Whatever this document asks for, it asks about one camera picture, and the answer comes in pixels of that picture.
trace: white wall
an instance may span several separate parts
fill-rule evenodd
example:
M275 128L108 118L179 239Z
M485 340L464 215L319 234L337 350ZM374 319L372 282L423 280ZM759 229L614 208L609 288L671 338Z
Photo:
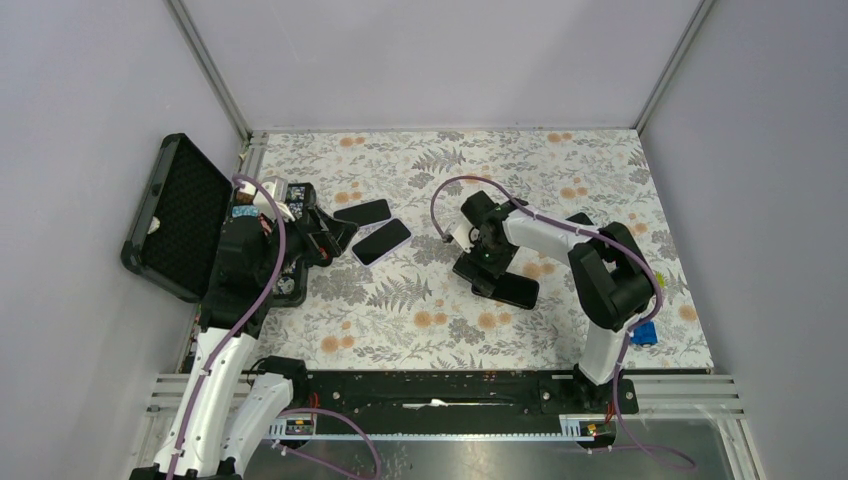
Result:
M188 0L254 129L630 127L698 0Z
M848 478L848 3L718 2L643 135L769 479Z
M238 138L161 1L0 6L3 478L119 479L191 306L118 253L162 137Z

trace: smartphone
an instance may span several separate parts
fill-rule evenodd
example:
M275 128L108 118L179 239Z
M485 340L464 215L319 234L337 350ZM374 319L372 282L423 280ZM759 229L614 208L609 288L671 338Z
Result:
M485 297L474 285L471 293ZM536 308L536 299L539 298L539 282L531 278L522 277L514 273L505 272L495 284L495 291L486 298L503 302L513 307L533 310Z
M360 240L350 250L361 264L370 267L400 248L410 238L412 233L403 222L395 218Z
M353 222L360 227L364 227L366 225L373 225L375 223L381 223L389 220L392 218L392 212L389 211L389 202L385 199L381 199L336 210L336 212L333 213L333 217L336 220Z

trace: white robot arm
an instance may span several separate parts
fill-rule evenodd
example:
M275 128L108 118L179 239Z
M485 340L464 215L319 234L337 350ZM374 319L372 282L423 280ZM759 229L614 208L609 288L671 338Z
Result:
M471 282L475 294L533 308L538 284L506 272L519 247L571 266L580 304L591 320L578 369L591 384L608 384L628 328L639 320L653 296L644 272L604 242L537 221L510 202L497 205L484 192L469 197L462 213L451 238L464 253L453 271ZM568 220L579 231L607 236L642 256L622 224L598 228L583 214Z
M226 333L226 330L220 328L209 328L197 337L197 353L186 391L194 389L199 376L206 375L208 378L199 390L185 432L185 442L180 448L180 457L174 470L177 478L187 478L190 472L197 478L211 477L220 474L222 463L229 464L223 470L232 470L242 475L254 450L265 436L268 425L292 400L291 380L280 374L262 374L257 377L238 412L225 423L242 367L256 343L249 335L230 339L218 354L211 371L203 371L206 357ZM165 443L154 457L154 463L161 474L168 471L188 401L189 395L186 394Z

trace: open case lid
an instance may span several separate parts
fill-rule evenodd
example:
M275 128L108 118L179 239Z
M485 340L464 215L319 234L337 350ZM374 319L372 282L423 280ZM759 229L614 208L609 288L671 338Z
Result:
M227 177L184 133L168 135L121 262L180 299L199 301L209 287L232 192ZM148 233L152 223L158 228Z

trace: floral tablecloth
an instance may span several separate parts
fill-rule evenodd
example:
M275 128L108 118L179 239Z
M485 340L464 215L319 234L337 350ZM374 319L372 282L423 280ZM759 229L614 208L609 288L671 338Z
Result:
M501 182L541 211L585 212L633 232L664 288L659 344L633 347L629 368L711 367L689 287L639 138L632 130L271 134L259 178L311 182L329 213L385 198L412 241L371 269L346 252L309 272L308 299L276 309L254 357L305 359L311 369L571 368L588 319L570 269L521 249L511 270L541 284L535 310L472 295L451 273L460 250L443 244L429 216L434 189L474 174ZM443 224L481 183L456 183L437 204ZM373 228L365 228L354 242Z

